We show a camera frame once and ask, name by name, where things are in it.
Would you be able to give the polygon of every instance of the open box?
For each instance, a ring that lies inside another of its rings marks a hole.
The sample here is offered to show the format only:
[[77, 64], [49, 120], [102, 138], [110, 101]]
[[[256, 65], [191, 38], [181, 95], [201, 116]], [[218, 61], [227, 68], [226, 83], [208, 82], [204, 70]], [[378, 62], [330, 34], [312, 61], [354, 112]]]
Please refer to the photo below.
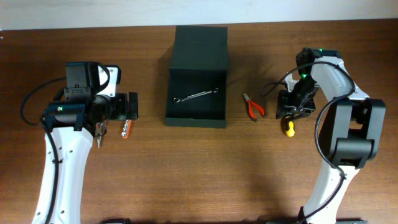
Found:
[[[166, 125], [226, 127], [227, 39], [226, 27], [177, 26], [169, 68]], [[215, 88], [217, 93], [173, 102], [175, 97]]]

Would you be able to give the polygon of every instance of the cable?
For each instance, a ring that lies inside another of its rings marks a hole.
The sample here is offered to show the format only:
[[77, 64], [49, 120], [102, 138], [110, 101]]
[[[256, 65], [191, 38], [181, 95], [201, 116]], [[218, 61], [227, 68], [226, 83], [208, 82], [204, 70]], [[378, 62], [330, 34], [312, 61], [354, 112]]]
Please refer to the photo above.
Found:
[[[306, 215], [306, 216], [303, 217], [301, 220], [299, 220], [297, 223], [303, 223], [305, 220], [307, 220], [308, 218], [312, 217], [314, 214], [318, 213], [320, 210], [322, 210], [322, 209], [324, 209], [326, 206], [328, 206], [328, 204], [329, 204], [329, 203], [334, 199], [334, 197], [337, 195], [337, 193], [339, 192], [340, 188], [343, 186], [344, 180], [346, 179], [345, 173], [344, 173], [343, 169], [340, 168], [339, 166], [336, 166], [336, 165], [332, 164], [332, 163], [325, 157], [325, 155], [322, 153], [321, 147], [320, 147], [320, 145], [319, 145], [318, 131], [319, 131], [319, 124], [320, 124], [320, 121], [321, 121], [322, 116], [323, 116], [323, 114], [325, 113], [325, 111], [326, 111], [326, 110], [329, 108], [329, 106], [332, 105], [333, 103], [336, 103], [337, 101], [340, 101], [340, 100], [342, 100], [342, 99], [345, 99], [345, 98], [347, 98], [348, 96], [350, 96], [351, 94], [353, 94], [353, 93], [355, 92], [355, 83], [354, 83], [353, 79], [350, 77], [350, 75], [349, 75], [345, 70], [343, 70], [339, 65], [334, 64], [334, 63], [331, 63], [331, 62], [322, 62], [322, 61], [319, 61], [319, 62], [306, 63], [306, 64], [304, 64], [304, 65], [298, 66], [298, 67], [292, 69], [291, 71], [287, 72], [279, 81], [277, 81], [277, 82], [272, 82], [272, 83], [268, 83], [268, 84], [266, 84], [265, 86], [263, 86], [263, 87], [261, 88], [261, 90], [260, 90], [260, 95], [261, 95], [261, 96], [263, 96], [263, 97], [264, 97], [264, 96], [267, 96], [272, 90], [274, 90], [274, 89], [276, 88], [277, 85], [283, 84], [282, 81], [283, 81], [288, 75], [290, 75], [291, 73], [293, 73], [293, 72], [295, 72], [295, 71], [297, 71], [297, 70], [300, 70], [300, 69], [302, 69], [302, 68], [306, 68], [306, 67], [309, 67], [309, 66], [312, 66], [312, 65], [317, 65], [317, 64], [330, 65], [330, 66], [332, 66], [333, 68], [339, 70], [339, 72], [341, 72], [341, 73], [348, 79], [348, 81], [349, 81], [350, 84], [351, 84], [351, 89], [350, 89], [349, 93], [344, 94], [344, 95], [342, 95], [342, 96], [339, 96], [339, 97], [336, 97], [336, 98], [332, 99], [331, 101], [329, 101], [329, 102], [322, 108], [321, 112], [320, 112], [319, 115], [318, 115], [317, 121], [316, 121], [316, 123], [315, 123], [315, 133], [314, 133], [314, 135], [315, 135], [315, 146], [317, 147], [318, 153], [319, 153], [319, 155], [321, 155], [322, 159], [323, 159], [327, 164], [329, 164], [330, 167], [332, 167], [332, 168], [334, 168], [334, 169], [337, 169], [337, 170], [339, 171], [339, 173], [340, 173], [340, 181], [339, 181], [339, 183], [338, 183], [338, 185], [337, 185], [335, 191], [330, 195], [329, 199], [328, 199], [321, 207], [319, 207], [318, 209], [316, 209], [316, 210], [313, 211], [312, 213]], [[263, 90], [265, 89], [265, 87], [267, 87], [268, 85], [274, 85], [274, 86], [273, 86], [267, 93], [262, 94], [262, 91], [263, 91]]]
[[21, 109], [20, 109], [20, 111], [19, 111], [19, 113], [20, 113], [20, 115], [21, 115], [21, 119], [22, 119], [23, 121], [25, 121], [27, 124], [32, 125], [32, 126], [35, 126], [35, 125], [40, 124], [40, 121], [39, 121], [39, 122], [36, 122], [36, 123], [33, 123], [33, 122], [28, 121], [28, 120], [25, 118], [25, 115], [24, 115], [24, 107], [25, 107], [25, 104], [26, 104], [27, 100], [28, 100], [33, 94], [35, 94], [37, 91], [41, 90], [43, 87], [47, 86], [48, 84], [55, 83], [55, 82], [62, 81], [62, 80], [66, 80], [66, 79], [67, 79], [66, 77], [56, 78], [56, 79], [54, 79], [54, 80], [50, 80], [50, 81], [48, 81], [48, 82], [45, 82], [45, 83], [39, 85], [38, 87], [36, 87], [34, 90], [32, 90], [32, 91], [24, 98], [24, 100], [23, 100], [22, 103], [21, 103]]
[[49, 224], [51, 221], [51, 216], [54, 211], [54, 205], [55, 205], [55, 197], [57, 196], [57, 187], [58, 187], [58, 170], [59, 170], [59, 159], [58, 159], [58, 153], [57, 153], [57, 147], [55, 146], [54, 139], [52, 138], [49, 130], [47, 129], [47, 125], [44, 122], [43, 119], [40, 119], [40, 122], [43, 125], [45, 134], [47, 135], [51, 147], [52, 147], [52, 152], [54, 154], [54, 165], [55, 165], [55, 172], [54, 172], [54, 182], [52, 186], [52, 195], [51, 195], [51, 201], [50, 201], [50, 208], [49, 212], [47, 214], [47, 218], [45, 219], [45, 224]]

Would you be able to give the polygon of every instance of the wooden table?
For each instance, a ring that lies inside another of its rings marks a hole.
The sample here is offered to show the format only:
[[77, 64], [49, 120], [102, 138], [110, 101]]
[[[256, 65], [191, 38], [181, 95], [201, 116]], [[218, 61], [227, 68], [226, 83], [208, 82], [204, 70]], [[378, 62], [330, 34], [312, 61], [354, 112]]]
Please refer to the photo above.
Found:
[[[338, 49], [355, 82], [387, 105], [379, 153], [350, 185], [340, 218], [371, 223], [398, 219], [398, 20], [233, 24], [226, 129], [164, 125], [168, 66], [175, 27], [3, 31], [0, 40], [0, 223], [30, 223], [45, 159], [44, 132], [22, 122], [22, 99], [37, 85], [65, 75], [65, 63], [119, 65], [118, 92], [139, 93], [140, 118], [128, 140], [109, 122], [103, 146], [86, 163], [82, 223], [110, 217], [152, 222], [220, 222], [294, 217], [308, 200], [321, 158], [316, 115], [297, 121], [288, 138], [275, 119], [277, 91], [258, 91], [295, 67], [303, 47]], [[34, 95], [35, 120], [65, 83]], [[245, 92], [265, 106], [253, 123]], [[318, 109], [326, 99], [319, 93]]]

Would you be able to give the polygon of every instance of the white panel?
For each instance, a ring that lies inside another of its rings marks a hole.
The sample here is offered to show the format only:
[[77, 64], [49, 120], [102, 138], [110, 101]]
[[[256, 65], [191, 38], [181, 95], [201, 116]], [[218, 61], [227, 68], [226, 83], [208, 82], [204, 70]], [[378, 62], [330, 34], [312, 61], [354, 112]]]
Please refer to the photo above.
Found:
[[397, 0], [2, 0], [0, 28], [228, 24], [398, 17]]

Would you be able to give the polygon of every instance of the wood grain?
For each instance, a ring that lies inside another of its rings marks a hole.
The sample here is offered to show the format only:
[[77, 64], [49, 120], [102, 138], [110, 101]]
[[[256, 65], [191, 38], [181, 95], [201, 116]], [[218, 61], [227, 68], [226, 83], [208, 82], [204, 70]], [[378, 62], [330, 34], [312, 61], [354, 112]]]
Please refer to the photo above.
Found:
[[[44, 168], [44, 132], [19, 117], [35, 86], [65, 75], [65, 63], [117, 64], [119, 92], [139, 93], [140, 118], [131, 137], [109, 122], [100, 149], [87, 160], [82, 223], [128, 217], [152, 222], [220, 222], [294, 217], [309, 198], [321, 158], [313, 142], [316, 115], [296, 122], [288, 138], [275, 119], [277, 91], [260, 87], [295, 67], [303, 47], [338, 49], [355, 82], [387, 105], [379, 153], [355, 177], [338, 212], [371, 223], [398, 219], [398, 20], [234, 24], [226, 129], [164, 125], [168, 64], [175, 27], [5, 31], [0, 40], [0, 223], [30, 223]], [[37, 119], [64, 83], [28, 102]], [[253, 123], [245, 92], [266, 108]], [[326, 99], [315, 99], [321, 108]]]

